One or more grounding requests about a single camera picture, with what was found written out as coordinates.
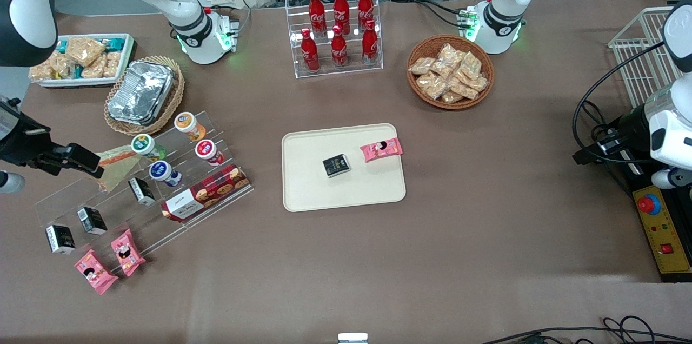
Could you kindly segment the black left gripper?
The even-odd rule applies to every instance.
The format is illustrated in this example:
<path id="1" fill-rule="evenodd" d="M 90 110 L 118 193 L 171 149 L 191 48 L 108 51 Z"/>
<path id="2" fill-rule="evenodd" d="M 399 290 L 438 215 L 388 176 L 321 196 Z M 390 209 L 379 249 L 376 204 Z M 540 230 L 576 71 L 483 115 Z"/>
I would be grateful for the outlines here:
<path id="1" fill-rule="evenodd" d="M 595 156 L 591 152 L 581 149 L 573 154 L 573 161 L 576 164 L 640 165 L 655 162 L 650 154 L 649 122 L 643 104 L 608 124 L 599 124 L 593 127 L 591 140 L 595 142 Z"/>

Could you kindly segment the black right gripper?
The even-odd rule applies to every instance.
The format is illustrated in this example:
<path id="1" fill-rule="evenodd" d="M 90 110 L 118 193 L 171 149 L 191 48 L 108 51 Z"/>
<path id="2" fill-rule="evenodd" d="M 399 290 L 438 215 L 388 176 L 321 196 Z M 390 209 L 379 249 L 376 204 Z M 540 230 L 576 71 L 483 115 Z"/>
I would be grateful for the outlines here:
<path id="1" fill-rule="evenodd" d="M 99 166 L 101 157 L 79 144 L 64 147 L 64 156 L 59 150 L 62 146 L 52 141 L 50 129 L 16 109 L 18 101 L 2 101 L 2 117 L 13 117 L 16 122 L 2 138 L 2 161 L 39 169 L 50 175 L 58 175 L 70 164 L 94 179 L 101 179 L 104 168 Z"/>

